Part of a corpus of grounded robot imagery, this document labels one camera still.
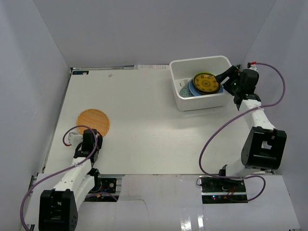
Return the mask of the small yellow patterned plate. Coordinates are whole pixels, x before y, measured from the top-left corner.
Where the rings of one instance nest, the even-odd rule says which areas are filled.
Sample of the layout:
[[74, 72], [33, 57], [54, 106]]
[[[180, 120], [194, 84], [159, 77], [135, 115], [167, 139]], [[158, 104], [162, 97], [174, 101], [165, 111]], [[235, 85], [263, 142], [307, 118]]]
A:
[[220, 84], [216, 82], [215, 76], [210, 75], [194, 76], [193, 84], [199, 92], [204, 93], [212, 93], [220, 88]]

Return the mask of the woven wicker plate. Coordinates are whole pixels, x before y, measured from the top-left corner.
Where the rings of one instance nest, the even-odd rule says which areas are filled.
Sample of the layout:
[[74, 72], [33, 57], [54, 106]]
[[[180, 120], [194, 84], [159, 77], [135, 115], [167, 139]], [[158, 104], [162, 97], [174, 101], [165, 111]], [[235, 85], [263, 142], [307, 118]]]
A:
[[104, 137], [110, 129], [110, 120], [101, 110], [87, 109], [78, 115], [76, 125], [94, 128]]

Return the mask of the blue plastic plate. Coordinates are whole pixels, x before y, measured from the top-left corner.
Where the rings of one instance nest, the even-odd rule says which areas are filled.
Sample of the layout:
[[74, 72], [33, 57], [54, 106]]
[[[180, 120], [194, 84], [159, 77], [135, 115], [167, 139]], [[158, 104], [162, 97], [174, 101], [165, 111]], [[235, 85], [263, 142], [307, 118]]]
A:
[[196, 89], [196, 87], [194, 86], [192, 79], [189, 81], [188, 87], [189, 87], [189, 90], [190, 90], [190, 92], [191, 92], [191, 94], [193, 96], [203, 96], [203, 95], [211, 95], [211, 94], [223, 93], [223, 87], [222, 86], [220, 86], [218, 91], [215, 91], [215, 92], [212, 92], [212, 93], [199, 92]]

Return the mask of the light green ceramic plate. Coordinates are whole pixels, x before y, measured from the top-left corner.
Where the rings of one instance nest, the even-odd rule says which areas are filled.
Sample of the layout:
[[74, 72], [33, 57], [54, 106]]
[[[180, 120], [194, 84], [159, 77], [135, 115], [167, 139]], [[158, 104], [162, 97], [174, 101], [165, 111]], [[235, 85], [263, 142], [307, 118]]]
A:
[[194, 95], [191, 93], [189, 86], [185, 85], [179, 92], [179, 95], [183, 98], [193, 97]]

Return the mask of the lime green plate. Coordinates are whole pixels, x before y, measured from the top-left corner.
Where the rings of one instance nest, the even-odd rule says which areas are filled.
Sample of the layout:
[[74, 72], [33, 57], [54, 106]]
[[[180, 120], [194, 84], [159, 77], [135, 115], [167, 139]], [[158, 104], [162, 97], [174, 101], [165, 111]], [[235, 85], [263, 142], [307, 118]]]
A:
[[199, 72], [199, 73], [196, 73], [194, 76], [197, 76], [197, 75], [210, 75], [210, 76], [215, 76], [214, 74], [210, 73], [210, 72]]

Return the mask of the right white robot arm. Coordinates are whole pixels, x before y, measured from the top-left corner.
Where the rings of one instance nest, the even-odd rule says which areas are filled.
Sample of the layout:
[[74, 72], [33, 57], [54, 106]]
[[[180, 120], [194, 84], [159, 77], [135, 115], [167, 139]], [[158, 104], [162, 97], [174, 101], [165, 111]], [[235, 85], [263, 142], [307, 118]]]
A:
[[247, 68], [239, 70], [231, 66], [215, 77], [224, 90], [233, 96], [239, 116], [243, 116], [250, 132], [234, 163], [222, 167], [218, 173], [217, 185], [223, 192], [235, 186], [234, 179], [245, 178], [259, 171], [271, 171], [279, 168], [284, 152], [287, 135], [275, 128], [267, 116], [260, 97], [255, 93], [259, 80], [257, 62], [250, 62]]

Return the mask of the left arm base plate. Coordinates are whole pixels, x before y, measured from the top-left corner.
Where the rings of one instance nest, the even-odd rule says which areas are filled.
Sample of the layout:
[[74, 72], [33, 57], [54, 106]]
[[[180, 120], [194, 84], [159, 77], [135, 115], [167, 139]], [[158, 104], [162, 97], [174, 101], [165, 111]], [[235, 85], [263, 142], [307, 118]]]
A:
[[98, 178], [93, 193], [115, 193], [116, 192], [117, 179], [116, 178]]

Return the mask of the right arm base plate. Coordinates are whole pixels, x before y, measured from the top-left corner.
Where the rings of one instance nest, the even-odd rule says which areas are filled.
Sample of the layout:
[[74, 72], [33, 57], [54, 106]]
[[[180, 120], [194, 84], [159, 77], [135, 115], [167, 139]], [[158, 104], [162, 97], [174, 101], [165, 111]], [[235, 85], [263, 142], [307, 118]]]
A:
[[202, 202], [204, 205], [248, 202], [246, 187], [243, 180], [201, 176], [197, 179], [196, 184], [201, 189]]

